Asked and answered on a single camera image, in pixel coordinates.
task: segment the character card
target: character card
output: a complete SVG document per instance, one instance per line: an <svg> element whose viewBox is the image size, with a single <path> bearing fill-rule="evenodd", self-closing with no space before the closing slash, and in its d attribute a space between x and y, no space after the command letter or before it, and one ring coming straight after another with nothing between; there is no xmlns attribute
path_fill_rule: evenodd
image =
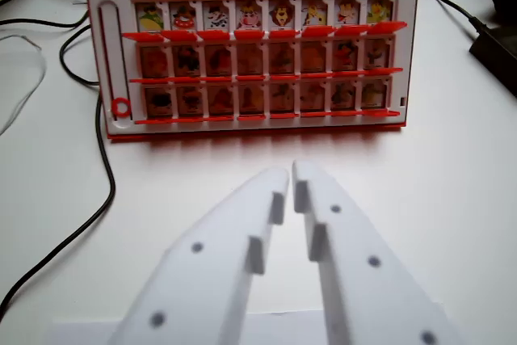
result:
<svg viewBox="0 0 517 345"><path fill-rule="evenodd" d="M229 76L232 74L232 56L223 44L205 46L207 75Z"/></svg>
<svg viewBox="0 0 517 345"><path fill-rule="evenodd" d="M326 49L320 41L301 43L301 72L325 72Z"/></svg>
<svg viewBox="0 0 517 345"><path fill-rule="evenodd" d="M302 0L301 18L304 26L326 25L326 3L322 0Z"/></svg>
<svg viewBox="0 0 517 345"><path fill-rule="evenodd" d="M350 81L334 82L330 89L330 110L349 111L355 108L355 87Z"/></svg>
<svg viewBox="0 0 517 345"><path fill-rule="evenodd" d="M163 13L154 2L136 3L138 31L159 32L163 30Z"/></svg>
<svg viewBox="0 0 517 345"><path fill-rule="evenodd" d="M269 44L269 73L294 73L294 48L288 42Z"/></svg>
<svg viewBox="0 0 517 345"><path fill-rule="evenodd" d="M355 0L335 0L334 26L339 27L345 24L359 24L360 4Z"/></svg>
<svg viewBox="0 0 517 345"><path fill-rule="evenodd" d="M357 46L353 40L335 40L332 44L332 70L334 72L357 69Z"/></svg>
<svg viewBox="0 0 517 345"><path fill-rule="evenodd" d="M237 46L237 73L239 75L263 73L263 53L256 44Z"/></svg>
<svg viewBox="0 0 517 345"><path fill-rule="evenodd" d="M325 110L325 87L320 82L300 84L300 111L314 112Z"/></svg>
<svg viewBox="0 0 517 345"><path fill-rule="evenodd" d="M203 2L203 20L205 30L229 30L228 8L221 1Z"/></svg>
<svg viewBox="0 0 517 345"><path fill-rule="evenodd" d="M294 112L294 90L288 83L271 84L269 95L271 113Z"/></svg>
<svg viewBox="0 0 517 345"><path fill-rule="evenodd" d="M208 111L210 116L233 115L233 93L229 86L208 87Z"/></svg>
<svg viewBox="0 0 517 345"><path fill-rule="evenodd" d="M172 54L176 77L200 76L200 55L191 44L173 46Z"/></svg>
<svg viewBox="0 0 517 345"><path fill-rule="evenodd" d="M167 55L157 46L140 48L143 78L164 78L168 76Z"/></svg>
<svg viewBox="0 0 517 345"><path fill-rule="evenodd" d="M385 40L364 41L364 68L386 68L389 60L389 45Z"/></svg>
<svg viewBox="0 0 517 345"><path fill-rule="evenodd" d="M189 2L170 2L169 10L172 30L195 30L195 8Z"/></svg>
<svg viewBox="0 0 517 345"><path fill-rule="evenodd" d="M366 23L379 23L391 20L393 3L390 0L368 0Z"/></svg>
<svg viewBox="0 0 517 345"><path fill-rule="evenodd" d="M264 113L264 91L259 84L239 86L239 112L241 115Z"/></svg>
<svg viewBox="0 0 517 345"><path fill-rule="evenodd" d="M272 31L294 29L294 6L289 0L269 1L269 29Z"/></svg>
<svg viewBox="0 0 517 345"><path fill-rule="evenodd" d="M366 80L361 95L362 109L377 109L386 106L387 87L382 80Z"/></svg>
<svg viewBox="0 0 517 345"><path fill-rule="evenodd" d="M235 2L237 30L262 30L262 7L255 0Z"/></svg>
<svg viewBox="0 0 517 345"><path fill-rule="evenodd" d="M177 88L179 116L202 116L203 95L195 86Z"/></svg>
<svg viewBox="0 0 517 345"><path fill-rule="evenodd" d="M149 119L172 117L172 98L169 87L145 88L144 95Z"/></svg>

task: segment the guess who game board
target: guess who game board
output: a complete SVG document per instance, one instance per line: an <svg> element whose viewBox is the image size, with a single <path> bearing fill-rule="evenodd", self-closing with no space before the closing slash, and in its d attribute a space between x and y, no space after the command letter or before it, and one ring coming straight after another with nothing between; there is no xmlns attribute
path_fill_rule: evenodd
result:
<svg viewBox="0 0 517 345"><path fill-rule="evenodd" d="M110 138L404 126L416 0L89 0Z"/></svg>

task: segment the white table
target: white table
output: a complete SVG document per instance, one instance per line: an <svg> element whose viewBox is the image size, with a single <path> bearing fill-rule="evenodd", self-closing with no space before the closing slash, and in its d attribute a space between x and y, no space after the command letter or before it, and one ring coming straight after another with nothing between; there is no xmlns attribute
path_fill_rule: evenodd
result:
<svg viewBox="0 0 517 345"><path fill-rule="evenodd" d="M78 20L85 6L72 1L18 0L0 8L0 19ZM485 21L493 10L490 0L453 1ZM0 36L11 32L42 46L48 73L0 137L2 297L108 192L95 142L96 95L59 66L58 50L71 33L26 25L3 27ZM113 206L20 294L0 325L0 343L41 343L54 321L121 318L171 242L251 175L290 168L294 158L312 158L332 172L467 343L514 343L517 99L469 54L474 33L455 11L418 0L401 131L108 141L118 185ZM21 41L0 43L1 120L37 77L34 56ZM67 61L95 79L89 40ZM249 310L321 307L304 222L289 205Z"/></svg>

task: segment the white cable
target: white cable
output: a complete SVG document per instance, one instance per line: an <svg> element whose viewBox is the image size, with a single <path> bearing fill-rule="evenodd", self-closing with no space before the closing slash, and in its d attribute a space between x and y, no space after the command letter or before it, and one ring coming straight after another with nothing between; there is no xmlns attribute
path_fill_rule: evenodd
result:
<svg viewBox="0 0 517 345"><path fill-rule="evenodd" d="M13 109L13 112L9 116L9 119L7 119L7 122L2 127L0 127L0 136L3 135L4 132L7 131L7 129L18 118L19 113L22 111L22 109L25 106L25 104L27 103L27 101L31 98L32 94L34 92L36 92L36 89L38 89L38 86L40 86L41 82L43 81L43 79L45 77L45 74L47 73L47 61L45 60L45 57L41 53L41 47L40 46L38 46L37 44L35 44L31 40L29 40L26 36L21 36L19 34L12 34L10 36L3 36L2 38L0 38L0 41L6 40L8 38L21 38L21 39L27 41L33 47L35 47L37 49L38 53L40 54L40 59L41 59L41 65L42 65L43 72L42 72L40 78L38 79L38 82L36 83L36 85L26 95L24 95L20 101L18 101L16 103L15 109Z"/></svg>

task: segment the red circle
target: red circle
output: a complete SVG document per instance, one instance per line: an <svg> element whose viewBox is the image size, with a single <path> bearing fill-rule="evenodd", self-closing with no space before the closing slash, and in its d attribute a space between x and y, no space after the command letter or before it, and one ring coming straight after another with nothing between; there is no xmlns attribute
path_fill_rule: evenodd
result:
<svg viewBox="0 0 517 345"><path fill-rule="evenodd" d="M119 104L124 104L127 109L124 112L119 111ZM125 99L124 97L117 97L116 99L113 99L113 101L111 101L111 111L115 116L128 117L129 115L131 115L131 103L128 99Z"/></svg>

